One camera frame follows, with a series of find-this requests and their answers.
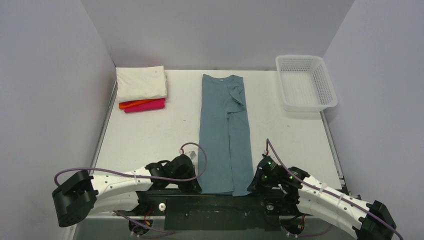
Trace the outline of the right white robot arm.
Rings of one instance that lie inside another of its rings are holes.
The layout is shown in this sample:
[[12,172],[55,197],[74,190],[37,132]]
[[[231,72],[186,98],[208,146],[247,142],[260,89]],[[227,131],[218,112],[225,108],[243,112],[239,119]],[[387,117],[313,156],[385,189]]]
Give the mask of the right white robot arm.
[[314,216],[356,240],[390,240],[397,228],[383,203],[346,195],[298,167],[278,165],[269,155],[258,163],[247,190],[264,196],[268,216]]

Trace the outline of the blue-grey t shirt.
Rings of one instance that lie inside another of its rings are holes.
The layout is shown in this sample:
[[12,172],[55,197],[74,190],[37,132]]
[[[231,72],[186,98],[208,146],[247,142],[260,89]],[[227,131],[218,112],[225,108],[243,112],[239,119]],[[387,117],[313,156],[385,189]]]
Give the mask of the blue-grey t shirt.
[[230,75],[204,74],[201,83],[199,145],[206,157],[198,158],[203,194],[234,197],[250,192],[254,171],[244,80]]

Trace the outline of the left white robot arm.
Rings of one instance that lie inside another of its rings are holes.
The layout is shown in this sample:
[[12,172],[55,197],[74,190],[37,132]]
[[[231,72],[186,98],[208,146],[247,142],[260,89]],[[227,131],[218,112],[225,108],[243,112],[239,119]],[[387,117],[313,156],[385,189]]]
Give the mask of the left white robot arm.
[[88,167],[77,168],[75,173],[52,192],[58,225],[75,225],[87,216],[112,210],[133,211],[143,215],[149,210],[149,201],[142,192],[165,189],[175,184],[181,190],[201,190],[193,159],[195,151],[180,151],[173,160],[149,163],[121,173],[99,169],[90,174]]

